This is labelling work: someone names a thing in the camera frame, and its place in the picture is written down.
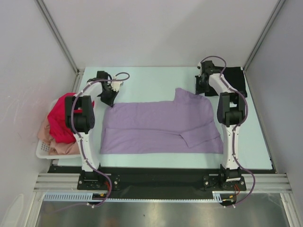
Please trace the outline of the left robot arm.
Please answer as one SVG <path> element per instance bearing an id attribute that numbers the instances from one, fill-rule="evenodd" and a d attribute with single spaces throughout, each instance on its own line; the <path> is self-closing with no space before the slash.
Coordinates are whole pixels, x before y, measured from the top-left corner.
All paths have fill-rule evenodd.
<path id="1" fill-rule="evenodd" d="M 107 72 L 98 71 L 83 90 L 64 98 L 65 124 L 76 139 L 85 172 L 93 172 L 100 166 L 97 148 L 91 138 L 96 122 L 93 101 L 99 100 L 113 107 L 120 86 L 113 79 Z"/>

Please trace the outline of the lilac t-shirt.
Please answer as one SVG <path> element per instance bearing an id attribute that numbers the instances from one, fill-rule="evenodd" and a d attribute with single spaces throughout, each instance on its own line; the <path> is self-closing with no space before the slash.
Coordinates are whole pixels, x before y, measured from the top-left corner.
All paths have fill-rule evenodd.
<path id="1" fill-rule="evenodd" d="M 176 88 L 172 101 L 116 103 L 104 114 L 102 154 L 222 154 L 213 106 Z"/>

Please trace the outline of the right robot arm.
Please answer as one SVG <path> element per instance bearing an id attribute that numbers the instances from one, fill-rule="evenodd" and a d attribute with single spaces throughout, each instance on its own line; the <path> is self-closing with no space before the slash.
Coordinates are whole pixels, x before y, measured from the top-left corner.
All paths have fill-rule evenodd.
<path id="1" fill-rule="evenodd" d="M 199 74 L 195 76 L 195 93 L 205 94 L 213 88 L 219 95 L 217 120 L 223 129 L 224 170 L 241 168 L 238 160 L 238 137 L 240 126 L 248 117 L 248 104 L 245 96 L 234 88 L 224 77 L 225 67 L 219 70 L 207 58 L 198 63 Z"/>

